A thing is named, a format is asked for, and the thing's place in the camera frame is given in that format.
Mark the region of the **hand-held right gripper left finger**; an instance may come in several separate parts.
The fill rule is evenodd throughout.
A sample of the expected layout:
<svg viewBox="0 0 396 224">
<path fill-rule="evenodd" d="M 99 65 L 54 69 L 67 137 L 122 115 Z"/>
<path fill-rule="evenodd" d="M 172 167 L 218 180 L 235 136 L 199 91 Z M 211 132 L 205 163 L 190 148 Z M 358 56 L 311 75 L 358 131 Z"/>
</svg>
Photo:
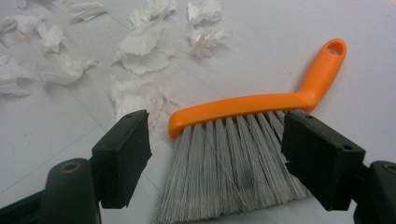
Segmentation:
<svg viewBox="0 0 396 224">
<path fill-rule="evenodd" d="M 105 209 L 121 209 L 132 199 L 152 156 L 148 118 L 146 110 L 123 116 L 92 149 L 96 198 Z"/>
</svg>

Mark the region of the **white paper scraps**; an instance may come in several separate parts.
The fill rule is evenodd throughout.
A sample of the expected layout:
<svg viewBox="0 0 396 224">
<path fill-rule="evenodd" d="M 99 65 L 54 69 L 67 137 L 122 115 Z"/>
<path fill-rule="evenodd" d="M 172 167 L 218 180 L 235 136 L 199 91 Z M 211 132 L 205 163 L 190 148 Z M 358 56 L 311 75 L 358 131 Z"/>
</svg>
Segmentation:
<svg viewBox="0 0 396 224">
<path fill-rule="evenodd" d="M 174 0 L 160 1 L 148 7 L 147 13 L 133 17 L 137 26 L 126 35 L 112 54 L 112 61 L 120 63 L 125 70 L 141 77 L 167 68 L 175 53 L 163 48 L 164 17 L 176 6 Z M 19 86 L 21 80 L 39 78 L 44 82 L 68 86 L 78 82 L 85 72 L 97 65 L 97 60 L 85 55 L 74 55 L 61 51 L 64 30 L 56 23 L 47 23 L 44 15 L 16 15 L 0 20 L 0 33 L 15 31 L 25 37 L 38 36 L 42 48 L 41 56 L 49 58 L 49 64 L 36 70 L 28 70 L 9 55 L 0 56 L 0 94 L 26 96 L 30 92 Z M 163 106 L 176 100 L 168 91 L 152 81 L 117 81 L 111 78 L 110 98 L 115 104 L 116 119 L 133 110 L 146 109 L 148 122 L 160 116 Z"/>
</svg>

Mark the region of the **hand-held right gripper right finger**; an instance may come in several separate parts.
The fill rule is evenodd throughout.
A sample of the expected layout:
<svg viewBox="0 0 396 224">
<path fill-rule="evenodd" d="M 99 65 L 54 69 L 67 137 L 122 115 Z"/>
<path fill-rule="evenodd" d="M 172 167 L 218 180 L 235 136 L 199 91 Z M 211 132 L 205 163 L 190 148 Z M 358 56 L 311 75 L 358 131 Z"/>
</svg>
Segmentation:
<svg viewBox="0 0 396 224">
<path fill-rule="evenodd" d="M 353 176 L 363 166 L 363 148 L 319 119 L 290 110 L 284 117 L 281 152 L 288 171 L 325 210 L 348 209 Z"/>
</svg>

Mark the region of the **orange brush with grey bristles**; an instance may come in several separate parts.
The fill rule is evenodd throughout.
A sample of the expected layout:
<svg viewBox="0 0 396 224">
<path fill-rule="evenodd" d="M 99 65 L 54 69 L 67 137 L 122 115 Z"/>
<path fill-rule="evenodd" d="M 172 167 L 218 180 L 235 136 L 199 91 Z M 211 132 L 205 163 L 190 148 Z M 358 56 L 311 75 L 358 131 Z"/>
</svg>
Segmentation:
<svg viewBox="0 0 396 224">
<path fill-rule="evenodd" d="M 286 111 L 311 112 L 347 54 L 340 38 L 327 42 L 299 90 L 242 96 L 175 112 L 168 122 L 173 155 L 153 224 L 190 224 L 249 213 L 309 197 L 281 152 Z"/>
</svg>

